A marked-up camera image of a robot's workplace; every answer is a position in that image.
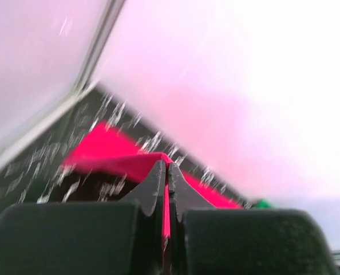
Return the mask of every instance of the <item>green object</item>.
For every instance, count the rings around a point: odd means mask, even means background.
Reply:
[[[273,206],[265,199],[262,199],[259,202],[257,202],[257,204],[254,205],[252,208],[273,208]]]

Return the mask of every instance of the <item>metal frame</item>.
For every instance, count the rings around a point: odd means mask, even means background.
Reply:
[[[90,83],[90,78],[124,2],[125,0],[108,0],[77,81],[68,94],[29,119],[12,139],[2,142],[4,145],[0,148],[0,170],[92,90],[94,83]]]

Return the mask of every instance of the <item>white surface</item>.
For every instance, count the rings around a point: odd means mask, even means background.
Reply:
[[[95,78],[340,249],[340,0],[127,0]]]
[[[0,0],[0,149],[72,91],[106,0]]]

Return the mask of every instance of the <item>red fabric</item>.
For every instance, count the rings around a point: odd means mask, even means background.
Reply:
[[[98,124],[74,151],[65,159],[63,165],[75,165],[82,173],[103,171],[114,175],[126,175],[134,182],[142,182],[157,160],[166,164],[172,160],[164,153],[141,153],[140,147],[117,128],[106,128],[106,123]],[[199,180],[188,173],[184,178],[201,196],[216,207],[241,208],[236,202],[220,195],[210,187],[202,187]],[[165,187],[164,236],[170,235],[168,187]]]

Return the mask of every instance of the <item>white panel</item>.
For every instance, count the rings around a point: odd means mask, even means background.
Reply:
[[[0,146],[72,91],[107,0],[0,0]]]
[[[340,249],[340,0],[128,0],[95,78]]]

